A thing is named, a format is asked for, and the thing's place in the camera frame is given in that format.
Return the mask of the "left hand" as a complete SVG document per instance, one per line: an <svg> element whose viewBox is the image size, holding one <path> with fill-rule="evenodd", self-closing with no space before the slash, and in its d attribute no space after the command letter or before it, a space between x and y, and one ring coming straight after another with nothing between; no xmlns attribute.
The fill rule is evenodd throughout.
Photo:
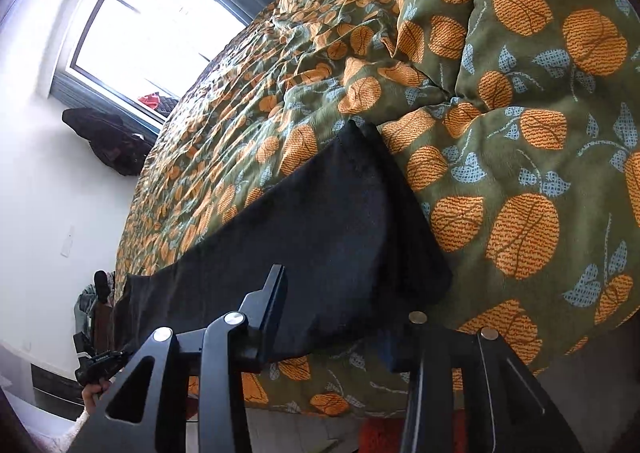
<svg viewBox="0 0 640 453"><path fill-rule="evenodd" d="M81 390L82 401L84 401L85 411L91 415L96 409L99 399L111 387L109 379L101 378L96 384L87 384Z"/></svg>

